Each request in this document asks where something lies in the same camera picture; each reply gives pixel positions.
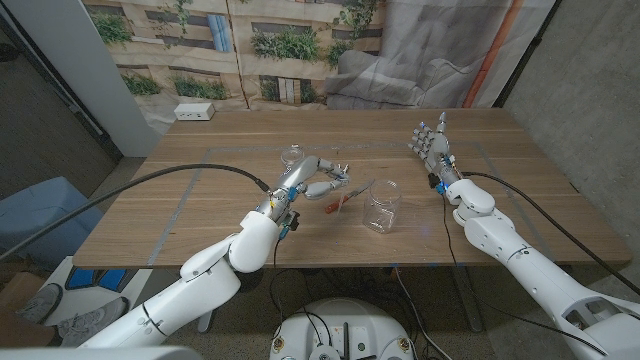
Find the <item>gray tape line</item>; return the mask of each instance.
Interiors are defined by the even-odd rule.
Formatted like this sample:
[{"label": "gray tape line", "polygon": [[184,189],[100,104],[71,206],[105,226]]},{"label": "gray tape line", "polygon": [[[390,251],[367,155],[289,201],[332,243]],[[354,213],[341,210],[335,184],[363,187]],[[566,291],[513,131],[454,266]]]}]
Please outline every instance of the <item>gray tape line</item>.
[{"label": "gray tape line", "polygon": [[[305,145],[302,150],[343,150],[343,149],[378,149],[378,148],[397,148],[406,147],[407,143],[373,143],[373,144],[352,144],[352,145]],[[212,152],[248,152],[248,151],[282,151],[290,146],[244,146],[244,147],[228,147],[209,149]]]},{"label": "gray tape line", "polygon": [[[206,163],[209,160],[209,157],[211,157],[211,149],[207,149],[207,152],[202,157],[202,160],[200,160],[200,164]],[[169,237],[169,232],[171,232],[173,225],[175,225],[176,221],[178,221],[178,215],[180,215],[180,212],[182,211],[184,204],[187,202],[187,199],[189,198],[189,194],[191,194],[191,190],[193,190],[193,187],[198,181],[198,177],[200,177],[201,172],[202,172],[202,169],[196,169],[196,172],[193,174],[193,177],[191,178],[191,182],[187,186],[187,189],[184,191],[184,194],[182,194],[182,198],[178,203],[178,207],[173,212],[173,215],[171,215],[171,218],[169,219],[167,226],[165,226],[164,231],[162,232],[162,235],[160,235],[160,238],[156,242],[156,247],[153,248],[153,252],[151,252],[151,255],[149,256],[149,260],[147,261],[148,266],[153,265],[153,263],[156,261],[156,258],[158,257],[160,250],[162,250],[162,246],[164,245],[164,243],[167,241],[167,238]]]},{"label": "gray tape line", "polygon": [[[473,143],[473,146],[475,146],[475,148],[478,150],[478,152],[482,155],[484,160],[487,162],[487,165],[489,165],[489,169],[491,169],[491,172],[495,176],[497,176],[497,177],[502,179],[502,176],[500,175],[500,172],[498,172],[498,169],[495,167],[495,165],[493,165],[493,163],[491,162],[491,159],[489,158],[489,155],[484,150],[482,145],[478,144],[477,142],[472,142],[472,143]],[[549,260],[554,261],[555,257],[553,256],[553,252],[551,252],[551,248],[549,247],[547,242],[544,240],[542,235],[540,235],[540,232],[538,232],[538,229],[536,229],[535,225],[533,225],[533,222],[531,222],[531,219],[529,219],[529,216],[527,216],[527,213],[524,212],[524,209],[520,206],[518,201],[516,201],[516,198],[513,196],[513,192],[511,192],[511,189],[509,189],[508,187],[506,187],[506,186],[504,186],[502,184],[500,186],[502,186],[504,191],[507,193],[507,196],[511,200],[511,203],[513,203],[513,206],[515,206],[516,211],[520,214],[520,216],[524,220],[525,224],[527,224],[527,227],[533,233],[533,236],[538,241],[538,245],[540,245],[540,247],[542,248],[541,249],[542,253],[547,258],[549,258]]]}]

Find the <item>green plant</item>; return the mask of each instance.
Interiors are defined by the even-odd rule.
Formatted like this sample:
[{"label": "green plant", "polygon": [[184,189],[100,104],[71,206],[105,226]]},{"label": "green plant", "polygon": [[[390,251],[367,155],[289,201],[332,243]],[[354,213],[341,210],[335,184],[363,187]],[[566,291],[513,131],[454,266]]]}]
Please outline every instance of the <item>green plant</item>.
[{"label": "green plant", "polygon": [[187,33],[187,21],[189,20],[189,10],[184,8],[184,4],[193,4],[193,0],[176,0],[173,8],[178,11],[178,24],[182,28],[182,34]]},{"label": "green plant", "polygon": [[251,37],[256,55],[276,59],[300,59],[315,62],[320,58],[318,38],[311,28],[296,34],[293,26],[278,34],[256,31]]},{"label": "green plant", "polygon": [[[184,39],[184,35],[187,34],[187,24],[189,22],[189,10],[184,7],[184,4],[193,4],[193,0],[176,0],[172,7],[169,7],[165,3],[164,6],[159,6],[158,9],[164,12],[163,15],[159,16],[157,19],[157,26],[152,27],[152,29],[158,32],[158,35],[166,36],[168,35],[167,27],[171,27],[171,19],[175,16],[177,19],[177,23],[180,25],[182,29],[182,35],[180,35],[179,42]],[[174,46],[174,44],[166,44],[165,47],[167,49]]]},{"label": "green plant", "polygon": [[351,0],[344,5],[347,11],[340,11],[340,17],[333,19],[333,24],[341,22],[353,28],[351,39],[356,40],[367,29],[373,18],[373,13],[378,10],[379,0]]},{"label": "green plant", "polygon": [[312,103],[318,99],[316,89],[311,82],[300,82],[300,101],[302,103]]},{"label": "green plant", "polygon": [[133,95],[154,95],[160,93],[160,86],[152,78],[142,75],[121,75]]},{"label": "green plant", "polygon": [[329,46],[327,51],[327,63],[329,63],[331,70],[338,66],[338,59],[340,58],[340,55],[351,49],[353,49],[353,40],[336,40],[336,42]]},{"label": "green plant", "polygon": [[131,41],[131,32],[122,16],[96,12],[91,14],[91,21],[105,44],[119,43],[124,46],[125,42]]},{"label": "green plant", "polygon": [[212,100],[225,100],[228,97],[227,89],[222,82],[201,81],[190,76],[174,76],[171,80],[180,96]]},{"label": "green plant", "polygon": [[262,80],[260,82],[260,92],[267,101],[280,101],[278,83],[275,80]]}]

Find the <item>white wall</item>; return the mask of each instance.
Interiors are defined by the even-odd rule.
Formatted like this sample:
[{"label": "white wall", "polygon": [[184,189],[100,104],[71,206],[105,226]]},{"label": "white wall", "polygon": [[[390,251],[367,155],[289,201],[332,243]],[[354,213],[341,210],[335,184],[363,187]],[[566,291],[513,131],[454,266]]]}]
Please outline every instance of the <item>white wall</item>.
[{"label": "white wall", "polygon": [[4,0],[124,156],[144,157],[161,135],[149,127],[80,0]]}]

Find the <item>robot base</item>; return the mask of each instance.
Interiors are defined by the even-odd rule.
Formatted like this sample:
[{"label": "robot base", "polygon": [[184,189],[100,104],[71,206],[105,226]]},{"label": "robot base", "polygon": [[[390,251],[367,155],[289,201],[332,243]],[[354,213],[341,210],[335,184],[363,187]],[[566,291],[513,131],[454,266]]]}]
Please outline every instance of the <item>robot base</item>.
[{"label": "robot base", "polygon": [[[320,333],[320,339],[304,310],[300,309],[282,323],[278,337],[271,343],[270,360],[340,360],[341,357],[356,360],[373,358],[374,355],[376,359],[385,360],[413,358],[412,345],[402,325],[369,303],[350,298],[330,298],[305,308]],[[322,318],[327,326],[315,315]]]}]

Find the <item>black cable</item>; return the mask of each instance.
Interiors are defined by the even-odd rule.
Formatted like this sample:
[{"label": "black cable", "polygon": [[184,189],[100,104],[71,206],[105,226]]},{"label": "black cable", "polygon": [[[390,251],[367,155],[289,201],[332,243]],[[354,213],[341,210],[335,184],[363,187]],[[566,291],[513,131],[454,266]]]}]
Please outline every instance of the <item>black cable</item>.
[{"label": "black cable", "polygon": [[416,316],[416,319],[418,320],[418,325],[420,326],[420,330],[422,331],[422,335],[424,336],[424,339],[427,341],[427,343],[431,344],[439,353],[440,355],[442,355],[445,359],[447,360],[451,360],[451,357],[444,352],[444,350],[442,350],[434,341],[433,339],[431,339],[429,337],[429,335],[427,335],[427,330],[425,329],[425,326],[423,326],[422,321],[420,320],[420,315],[418,312],[417,307],[415,306],[415,304],[413,303],[413,300],[411,299],[411,295],[409,294],[409,291],[407,290],[407,287],[404,285],[404,283],[402,282],[402,278],[400,277],[400,270],[396,267],[395,268],[396,271],[396,277],[398,279],[398,283],[400,283],[400,286],[402,287],[402,290],[404,292],[404,295],[409,299],[409,302],[411,304],[411,308],[413,309],[413,313]]},{"label": "black cable", "polygon": [[435,356],[429,356],[429,345],[429,342],[427,342],[427,345],[422,348],[422,353],[420,354],[422,355],[422,360],[440,360]]},{"label": "black cable", "polygon": [[[362,288],[358,288],[355,289],[355,293],[342,289],[339,285],[336,284],[336,282],[332,279],[332,277],[328,274],[328,272],[326,271],[326,269],[322,269],[322,275],[329,281],[329,283],[331,283],[331,285],[338,290],[338,292],[346,294],[347,296],[352,296],[352,297],[358,297],[358,298],[362,298],[362,293],[367,293],[369,294],[371,297],[370,298],[366,298],[365,300],[369,301],[369,302],[373,302],[373,298],[375,298],[376,300],[383,300],[383,301],[392,301],[394,302],[402,311],[402,314],[405,318],[406,323],[409,326],[409,333],[414,333],[414,329],[415,326],[412,322],[412,319],[414,319],[413,316],[411,316],[411,305],[409,304],[408,300],[406,299],[404,292],[399,292],[398,289],[396,288],[396,291],[393,290],[388,290],[384,288],[384,285],[387,284],[392,284],[394,286],[397,286],[396,283],[393,282],[386,282],[384,284],[382,284],[382,286],[379,286],[375,279],[373,277],[371,277],[371,279],[369,279],[370,281],[373,282],[373,286],[371,287],[367,287],[366,286],[366,282],[364,282],[365,287],[364,289]],[[421,320],[424,322],[424,318],[422,317],[422,314],[420,314]],[[419,334],[419,330],[416,329],[413,338],[417,339]]]},{"label": "black cable", "polygon": [[309,316],[309,313],[307,312],[307,308],[304,307],[304,305],[302,305],[302,310],[304,311],[304,314],[307,315],[307,319],[309,319],[309,322],[311,323],[311,326],[313,326],[313,330],[316,331],[316,335],[318,335],[318,345],[319,346],[320,345],[324,345],[322,343],[322,338],[320,337],[320,332],[318,332],[318,328],[316,327],[316,324],[314,324],[313,321],[311,321],[311,316]]},{"label": "black cable", "polygon": [[[446,198],[444,197],[444,195],[442,195],[442,203],[443,203],[443,205],[444,205],[444,227],[445,227],[445,229],[447,230],[447,237],[449,238],[449,250],[451,251],[451,257],[453,258],[453,264],[454,264],[455,266],[458,266],[458,262],[456,261],[456,257],[455,257],[455,255],[453,254],[453,250],[451,249],[451,234],[449,234],[449,228],[447,227],[447,201],[446,201]],[[466,279],[464,279],[464,278],[463,278],[463,279],[462,279],[462,282],[465,284],[465,286],[467,287],[467,289],[469,290],[469,292],[471,292],[471,295],[473,295],[473,297],[475,297],[478,301],[480,301],[481,303],[483,303],[485,306],[487,306],[487,307],[489,307],[489,308],[491,308],[491,309],[493,309],[493,310],[495,310],[495,311],[497,311],[497,312],[499,312],[499,313],[502,313],[502,314],[504,314],[504,315],[511,316],[511,317],[512,317],[512,318],[514,318],[514,319],[518,319],[518,320],[520,320],[520,321],[524,321],[524,322],[526,322],[526,323],[533,324],[533,325],[539,326],[539,327],[541,327],[541,328],[543,328],[543,329],[551,330],[551,331],[553,331],[553,332],[557,332],[558,334],[562,334],[562,335],[567,336],[567,337],[570,337],[570,338],[572,338],[572,339],[574,339],[574,340],[580,341],[581,343],[583,343],[583,344],[585,344],[585,345],[589,346],[590,348],[592,348],[592,349],[594,349],[595,351],[597,351],[598,353],[600,353],[602,356],[607,356],[607,353],[606,353],[606,352],[604,352],[604,351],[602,351],[602,350],[600,350],[597,346],[595,346],[595,345],[593,345],[592,343],[590,343],[590,342],[588,342],[588,341],[586,341],[586,340],[584,340],[584,339],[581,339],[581,338],[579,338],[579,337],[577,337],[577,336],[575,336],[575,335],[573,335],[573,334],[569,334],[568,332],[564,332],[564,331],[562,331],[562,330],[556,329],[556,328],[551,327],[551,326],[547,326],[547,325],[545,325],[545,324],[541,324],[541,323],[539,323],[539,322],[535,322],[535,321],[533,321],[533,320],[525,319],[525,318],[523,318],[523,317],[520,317],[520,316],[518,316],[518,315],[514,315],[514,314],[512,314],[512,313],[510,313],[510,312],[507,312],[507,311],[505,311],[505,310],[499,309],[499,308],[497,308],[497,307],[495,307],[495,306],[493,306],[493,305],[489,304],[487,301],[485,301],[484,299],[482,299],[482,298],[480,297],[480,295],[476,294],[476,293],[475,293],[475,291],[473,291],[473,289],[471,288],[471,285],[470,285],[469,283],[467,283],[467,280],[466,280]]]},{"label": "black cable", "polygon": [[324,325],[324,328],[327,330],[327,334],[329,334],[329,346],[333,346],[333,341],[331,341],[331,332],[329,331],[329,326],[327,326],[327,323],[320,316],[318,316],[318,315],[316,315],[316,314],[314,314],[314,313],[312,313],[310,311],[306,311],[305,310],[305,312],[306,312],[307,315],[311,315],[313,317],[318,318],[320,321],[322,321],[322,324]]},{"label": "black cable", "polygon": [[640,288],[638,288],[635,284],[633,284],[631,281],[629,281],[629,279],[627,279],[626,277],[622,276],[622,274],[620,274],[614,268],[609,266],[609,264],[607,264],[604,260],[600,259],[600,257],[598,257],[598,255],[596,255],[593,251],[591,251],[588,247],[586,247],[583,243],[581,243],[580,240],[576,239],[575,236],[571,235],[571,233],[569,233],[565,228],[562,227],[562,225],[560,225],[549,214],[547,214],[546,211],[542,210],[542,208],[538,204],[536,204],[536,202],[533,201],[533,199],[531,199],[529,196],[527,196],[527,194],[522,192],[520,189],[518,189],[517,187],[515,187],[515,186],[509,184],[508,182],[500,179],[499,177],[495,177],[495,176],[492,176],[492,175],[489,175],[489,174],[484,174],[484,173],[479,173],[479,172],[463,172],[462,175],[464,175],[464,176],[482,176],[482,177],[486,177],[488,179],[497,181],[500,184],[508,187],[509,189],[517,192],[520,196],[522,196],[522,198],[527,200],[529,202],[529,204],[531,204],[536,210],[538,210],[540,212],[540,214],[542,214],[542,216],[547,218],[547,220],[549,220],[549,222],[551,222],[551,224],[553,224],[553,226],[555,226],[566,237],[568,237],[569,240],[571,240],[580,249],[582,249],[582,251],[587,253],[587,255],[589,255],[593,260],[595,260],[600,266],[605,268],[605,270],[607,270],[611,275],[617,277],[618,280],[622,281],[622,283],[627,285],[631,290],[633,290],[633,292],[635,292],[636,294],[640,295]]},{"label": "black cable", "polygon": [[276,242],[276,247],[273,249],[273,269],[276,269],[276,254],[278,254],[278,245],[280,245],[280,241],[282,240],[278,240]]},{"label": "black cable", "polygon": [[[278,335],[280,335],[280,330],[282,329],[282,324],[284,323],[284,310],[282,308],[282,302],[280,301],[280,296],[279,295],[274,295],[273,292],[273,284],[276,280],[276,278],[288,271],[292,271],[292,270],[296,270],[296,269],[284,269],[281,270],[280,272],[276,273],[276,275],[273,277],[273,279],[271,279],[271,283],[269,284],[269,296],[271,297],[271,302],[273,303],[273,306],[275,306],[276,309],[278,309],[278,311],[280,312],[280,327],[278,328],[278,331],[276,332],[276,334],[274,335],[274,337],[271,339],[271,341],[275,340]],[[307,309],[303,306],[302,309],[304,310],[305,314],[308,314],[307,317],[309,317],[309,315],[317,317],[318,319],[320,319],[320,321],[322,321],[322,323],[324,324],[324,327],[327,329],[327,334],[329,336],[329,346],[333,346],[333,341],[331,340],[331,332],[329,331],[329,326],[327,326],[327,323],[318,315],[312,313],[312,312],[308,312]],[[319,341],[322,341],[320,338],[320,333],[318,332],[318,329],[316,328],[315,324],[313,323],[313,321],[311,321],[311,325],[313,325],[314,330],[316,331],[316,334],[318,335],[318,339]]]},{"label": "black cable", "polygon": [[123,185],[120,185],[119,187],[107,192],[106,194],[103,194],[99,197],[97,197],[94,200],[88,201],[86,204],[80,206],[79,208],[73,210],[72,212],[68,213],[67,215],[61,217],[60,219],[54,221],[53,223],[47,225],[46,227],[40,229],[38,232],[36,232],[35,234],[29,236],[27,239],[21,241],[19,244],[17,244],[16,246],[12,247],[11,249],[7,250],[4,252],[4,254],[0,255],[0,263],[4,262],[9,256],[11,256],[12,254],[22,250],[23,248],[29,246],[31,243],[33,243],[34,241],[38,240],[39,238],[45,236],[46,234],[50,233],[51,231],[53,231],[55,228],[57,228],[58,226],[64,224],[65,222],[73,219],[74,217],[80,215],[81,213],[87,211],[88,209],[92,208],[94,205],[112,197],[113,195],[117,195],[129,188],[132,188],[138,184],[141,184],[145,181],[151,180],[153,178],[157,178],[159,176],[162,175],[166,175],[166,174],[170,174],[172,172],[176,172],[176,171],[181,171],[181,170],[191,170],[191,169],[218,169],[218,170],[226,170],[226,171],[231,171],[231,172],[235,172],[237,174],[243,175],[248,177],[249,179],[253,180],[256,184],[258,184],[258,186],[260,187],[260,189],[262,191],[268,191],[269,190],[269,185],[267,185],[264,181],[260,180],[259,178],[255,177],[254,175],[242,170],[242,169],[238,169],[235,168],[233,166],[226,166],[226,165],[218,165],[218,164],[186,164],[186,165],[178,165],[178,166],[173,166],[170,168],[166,168],[163,170],[159,170],[156,172],[152,172],[151,174],[145,175],[145,176],[141,176],[135,180],[131,180]]},{"label": "black cable", "polygon": [[313,295],[311,295],[311,290],[309,289],[309,282],[307,281],[307,274],[304,272],[300,272],[302,277],[304,278],[304,287],[307,289],[307,295],[309,295],[309,299],[313,302]]}]

